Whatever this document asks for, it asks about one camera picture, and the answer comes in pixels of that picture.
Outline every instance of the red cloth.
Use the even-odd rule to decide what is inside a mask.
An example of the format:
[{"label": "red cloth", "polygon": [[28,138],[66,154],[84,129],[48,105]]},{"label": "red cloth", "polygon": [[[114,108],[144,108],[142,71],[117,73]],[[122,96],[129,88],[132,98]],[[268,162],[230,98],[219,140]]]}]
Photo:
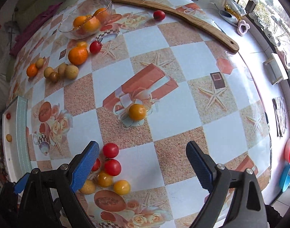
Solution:
[{"label": "red cloth", "polygon": [[17,57],[18,52],[22,47],[28,42],[28,40],[36,33],[36,31],[48,20],[50,19],[58,10],[62,3],[51,5],[48,9],[38,16],[26,27],[21,35],[15,38],[15,45],[10,51],[10,55]]}]

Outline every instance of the wooden stick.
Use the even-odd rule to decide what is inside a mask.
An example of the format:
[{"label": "wooden stick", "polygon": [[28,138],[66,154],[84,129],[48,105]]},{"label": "wooden stick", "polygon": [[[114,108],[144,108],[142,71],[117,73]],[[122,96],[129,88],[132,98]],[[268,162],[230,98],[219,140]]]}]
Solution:
[{"label": "wooden stick", "polygon": [[209,35],[217,39],[219,42],[221,42],[225,47],[229,48],[233,53],[237,53],[239,50],[239,45],[234,40],[232,40],[229,36],[227,36],[225,33],[220,31],[219,29],[215,28],[213,25],[203,20],[200,20],[194,16],[179,12],[164,4],[155,3],[155,2],[146,1],[146,0],[111,0],[111,1],[115,3],[125,3],[125,4],[136,5],[136,6],[141,6],[141,7],[151,8],[151,9],[162,10],[208,33]]}]

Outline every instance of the glass bowl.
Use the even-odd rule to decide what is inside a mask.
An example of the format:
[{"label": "glass bowl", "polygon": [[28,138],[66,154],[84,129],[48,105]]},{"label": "glass bowl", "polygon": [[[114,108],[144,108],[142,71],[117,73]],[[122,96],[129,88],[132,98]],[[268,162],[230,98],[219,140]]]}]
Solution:
[{"label": "glass bowl", "polygon": [[[105,10],[92,16],[99,8],[105,8]],[[69,39],[83,39],[100,31],[110,20],[111,14],[112,3],[110,0],[85,0],[62,20],[59,31]],[[82,26],[77,28],[73,26],[73,21],[76,17],[87,15],[92,17],[87,18]]]}]

